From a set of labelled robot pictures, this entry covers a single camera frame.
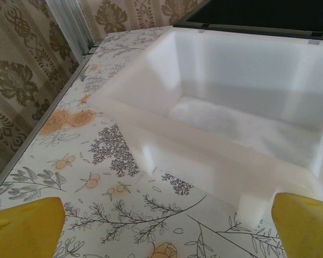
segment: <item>damask wallpaper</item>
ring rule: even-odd
[[[78,0],[95,40],[107,33],[172,25],[202,0]]]
[[[0,0],[0,172],[77,66],[45,0]]]

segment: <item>white foam container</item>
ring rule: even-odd
[[[89,103],[115,118],[140,169],[238,207],[323,200],[323,41],[172,28]]]

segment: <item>floral tablecloth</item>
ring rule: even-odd
[[[141,173],[115,121],[88,106],[167,29],[105,38],[1,185],[0,209],[60,197],[54,258],[285,257],[273,225],[248,228],[235,207],[162,171]]]

